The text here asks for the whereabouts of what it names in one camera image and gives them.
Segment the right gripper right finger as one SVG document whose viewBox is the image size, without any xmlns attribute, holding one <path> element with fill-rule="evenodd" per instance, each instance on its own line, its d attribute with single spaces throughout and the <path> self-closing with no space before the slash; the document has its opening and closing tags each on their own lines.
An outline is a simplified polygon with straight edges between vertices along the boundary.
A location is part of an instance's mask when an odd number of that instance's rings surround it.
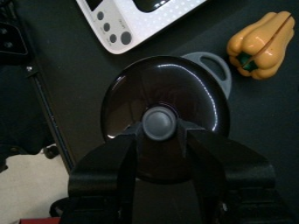
<svg viewBox="0 0 299 224">
<path fill-rule="evenodd" d="M 178 133 L 203 224 L 270 224 L 275 171 L 267 159 L 192 122 L 180 120 Z"/>
</svg>

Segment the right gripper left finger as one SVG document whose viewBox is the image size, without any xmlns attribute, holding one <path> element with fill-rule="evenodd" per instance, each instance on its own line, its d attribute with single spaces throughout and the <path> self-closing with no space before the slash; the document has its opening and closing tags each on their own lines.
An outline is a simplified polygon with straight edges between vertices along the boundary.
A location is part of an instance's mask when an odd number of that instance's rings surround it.
<svg viewBox="0 0 299 224">
<path fill-rule="evenodd" d="M 68 183 L 68 224 L 132 224 L 140 138 L 136 123 L 76 164 Z"/>
</svg>

